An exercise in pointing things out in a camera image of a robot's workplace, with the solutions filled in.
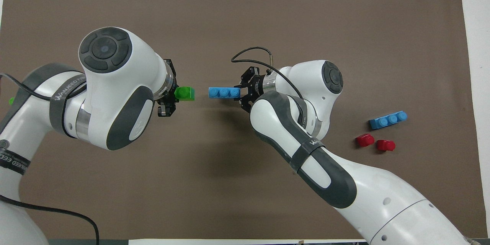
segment black cable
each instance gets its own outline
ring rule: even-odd
[[[289,85],[291,85],[291,87],[294,89],[294,91],[298,94],[298,96],[302,99],[303,99],[303,96],[301,95],[301,93],[299,93],[299,90],[296,88],[296,86],[294,86],[294,84],[281,72],[279,72],[278,69],[272,67],[271,65],[269,64],[266,64],[264,62],[260,62],[258,60],[252,60],[252,59],[238,59],[238,60],[235,60],[239,55],[241,55],[242,53],[245,53],[246,51],[250,51],[250,50],[253,50],[253,49],[262,49],[264,51],[266,51],[267,53],[269,53],[269,59],[271,61],[271,63],[273,62],[273,55],[272,53],[264,48],[264,47],[260,47],[260,46],[255,46],[255,47],[250,47],[250,48],[247,48],[243,51],[241,51],[240,53],[237,53],[234,57],[231,58],[231,62],[235,63],[235,62],[252,62],[252,63],[257,63],[257,64],[260,64],[260,65],[263,65],[269,69],[272,69],[274,70],[278,75],[280,75],[285,81],[287,81],[287,83],[289,83]]]
[[[41,100],[47,100],[47,101],[51,100],[51,97],[47,97],[47,96],[41,95],[39,93],[36,93],[34,90],[32,90],[31,88],[27,87],[25,84],[21,83],[20,81],[18,81],[17,79],[15,79],[13,76],[11,76],[9,74],[0,73],[0,80],[2,79],[2,76],[5,76],[7,79],[13,81],[15,84],[17,84],[17,86],[19,86],[19,88],[22,88],[24,91],[26,91],[30,95],[33,95],[34,97],[40,98]],[[70,99],[70,98],[72,98],[72,97],[74,97],[74,96],[76,96],[76,95],[79,95],[80,93],[82,93],[86,89],[87,89],[87,85],[84,85],[81,88],[75,90],[73,93],[71,93],[67,97],[67,100]]]
[[[93,226],[93,229],[95,231],[96,245],[99,244],[100,239],[98,236],[97,224],[95,224],[95,222],[92,219],[90,219],[90,217],[79,214],[78,212],[72,212],[72,211],[67,211],[67,210],[62,210],[62,209],[56,209],[56,208],[32,205],[32,204],[28,204],[28,203],[22,203],[22,202],[19,202],[19,201],[10,199],[10,198],[6,198],[5,196],[2,196],[2,195],[0,195],[0,201],[3,201],[3,202],[10,204],[10,205],[22,207],[22,208],[38,210],[38,211],[46,211],[46,212],[58,212],[60,214],[67,214],[67,215],[71,215],[71,216],[75,216],[75,217],[80,217],[81,219],[86,220],[87,222],[89,222]]]

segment red block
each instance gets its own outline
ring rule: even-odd
[[[395,142],[392,140],[378,140],[376,142],[376,147],[382,151],[393,151],[395,149]]]
[[[360,146],[368,146],[374,144],[374,137],[372,137],[371,134],[366,133],[357,137],[356,141]]]

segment black joint cap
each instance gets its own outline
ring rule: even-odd
[[[80,61],[96,73],[109,73],[124,66],[132,52],[129,34],[123,29],[106,27],[95,30],[80,44]]]
[[[335,64],[326,60],[322,67],[322,77],[323,82],[329,91],[334,94],[342,92],[342,73]]]

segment blue lego brick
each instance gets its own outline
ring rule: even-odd
[[[393,114],[371,119],[369,120],[369,123],[371,124],[371,128],[378,129],[378,128],[386,127],[388,125],[399,123],[406,119],[407,119],[407,113],[403,111],[398,111]]]
[[[236,87],[210,87],[210,98],[239,98],[240,88]]]

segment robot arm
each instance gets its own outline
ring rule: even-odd
[[[115,150],[142,134],[155,101],[162,105],[158,116],[175,110],[171,60],[163,60],[132,32],[115,27],[93,31],[83,39],[79,57],[85,74],[48,64],[23,81],[44,99],[19,89],[0,122],[0,195],[20,201],[21,177],[51,130]],[[0,201],[0,217],[6,244],[47,244],[23,208]]]
[[[470,242],[415,188],[391,172],[340,158],[320,142],[343,81],[326,60],[280,69],[304,99],[275,74],[256,76],[250,122],[292,169],[372,245]]]

